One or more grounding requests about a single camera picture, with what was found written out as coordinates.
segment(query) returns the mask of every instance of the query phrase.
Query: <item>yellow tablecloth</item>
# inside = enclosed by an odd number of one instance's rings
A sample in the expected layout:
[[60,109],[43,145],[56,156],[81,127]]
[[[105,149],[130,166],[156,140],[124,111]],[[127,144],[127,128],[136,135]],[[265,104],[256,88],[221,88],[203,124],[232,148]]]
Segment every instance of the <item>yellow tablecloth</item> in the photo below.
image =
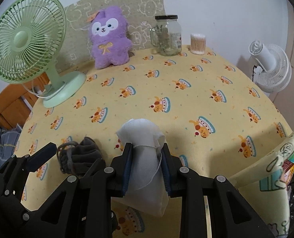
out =
[[[135,51],[126,65],[91,69],[81,89],[55,108],[38,100],[15,153],[33,154],[49,142],[59,146],[87,135],[109,164],[121,154],[116,131],[131,118],[157,124],[170,152],[209,177],[237,173],[291,132],[267,96],[209,48],[201,56],[183,47],[168,58],[147,49]],[[22,204],[38,209],[66,177],[53,157],[29,175]],[[112,208],[119,221],[114,237],[179,237],[180,199],[170,199],[160,219],[115,202]]]

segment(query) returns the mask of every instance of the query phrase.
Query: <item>yellow embroidered bow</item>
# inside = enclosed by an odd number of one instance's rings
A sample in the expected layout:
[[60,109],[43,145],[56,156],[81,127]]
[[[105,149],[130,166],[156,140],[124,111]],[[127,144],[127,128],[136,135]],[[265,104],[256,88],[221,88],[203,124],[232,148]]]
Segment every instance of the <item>yellow embroidered bow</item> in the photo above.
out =
[[99,45],[98,48],[99,49],[104,49],[103,50],[103,54],[106,53],[106,52],[109,52],[110,51],[108,50],[108,47],[112,47],[113,46],[113,43],[112,42],[108,42],[106,45]]

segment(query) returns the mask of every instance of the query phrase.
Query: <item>label on jar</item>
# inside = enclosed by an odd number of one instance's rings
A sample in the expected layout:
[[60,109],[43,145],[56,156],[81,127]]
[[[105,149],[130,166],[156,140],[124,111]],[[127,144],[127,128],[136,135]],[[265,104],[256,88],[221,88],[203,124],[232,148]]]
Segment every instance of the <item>label on jar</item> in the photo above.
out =
[[171,34],[171,44],[172,47],[176,49],[181,48],[181,33],[172,33]]

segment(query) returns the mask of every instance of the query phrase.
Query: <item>fan base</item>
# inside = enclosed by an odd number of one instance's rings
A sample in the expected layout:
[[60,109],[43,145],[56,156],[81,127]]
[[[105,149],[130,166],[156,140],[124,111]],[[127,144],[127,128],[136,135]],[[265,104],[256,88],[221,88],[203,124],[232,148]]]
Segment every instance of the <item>fan base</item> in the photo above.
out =
[[[83,83],[86,81],[86,75],[84,73],[75,71],[70,72],[68,74],[65,74],[61,77],[61,80],[66,83],[65,87],[55,96],[49,99],[43,99],[43,105],[46,108],[55,107],[57,105],[60,105],[65,100],[70,98],[77,92],[80,87],[83,85]],[[51,90],[48,95],[53,94],[56,92],[56,89]]]

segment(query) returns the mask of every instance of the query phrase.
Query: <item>white fan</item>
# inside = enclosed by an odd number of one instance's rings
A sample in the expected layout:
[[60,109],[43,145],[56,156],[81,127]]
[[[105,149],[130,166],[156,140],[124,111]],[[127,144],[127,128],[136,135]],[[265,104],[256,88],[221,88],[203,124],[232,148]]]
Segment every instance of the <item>white fan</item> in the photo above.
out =
[[291,79],[291,65],[285,51],[275,44],[254,41],[249,47],[255,66],[261,67],[256,85],[267,93],[279,92]]

